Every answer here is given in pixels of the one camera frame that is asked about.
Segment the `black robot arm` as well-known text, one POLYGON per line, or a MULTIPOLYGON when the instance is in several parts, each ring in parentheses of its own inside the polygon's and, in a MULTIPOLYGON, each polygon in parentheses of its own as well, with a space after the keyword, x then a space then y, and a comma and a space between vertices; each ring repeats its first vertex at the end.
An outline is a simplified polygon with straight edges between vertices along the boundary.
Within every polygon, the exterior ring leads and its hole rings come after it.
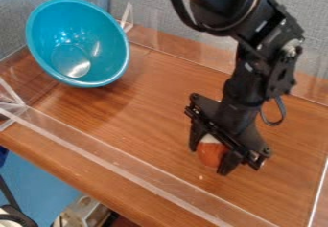
POLYGON ((238 165, 259 169, 271 156, 255 129, 262 104, 295 85, 294 66, 302 54, 303 30, 275 0, 169 0, 181 22, 214 36, 236 42, 235 69, 223 84, 219 101, 189 94, 184 109, 191 118, 189 149, 212 136, 227 148, 216 173, 228 174, 238 165))

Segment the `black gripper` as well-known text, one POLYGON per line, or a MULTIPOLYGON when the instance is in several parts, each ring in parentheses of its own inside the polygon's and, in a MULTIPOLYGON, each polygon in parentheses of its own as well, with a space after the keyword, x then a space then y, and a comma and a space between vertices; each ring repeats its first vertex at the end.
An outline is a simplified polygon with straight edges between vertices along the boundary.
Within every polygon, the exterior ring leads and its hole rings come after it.
POLYGON ((191 118, 188 147, 195 152, 196 145, 210 134, 227 147, 216 174, 227 176, 239 164, 247 164, 258 170, 271 156, 254 125, 256 106, 244 106, 231 98, 218 102, 191 93, 184 114, 191 118))

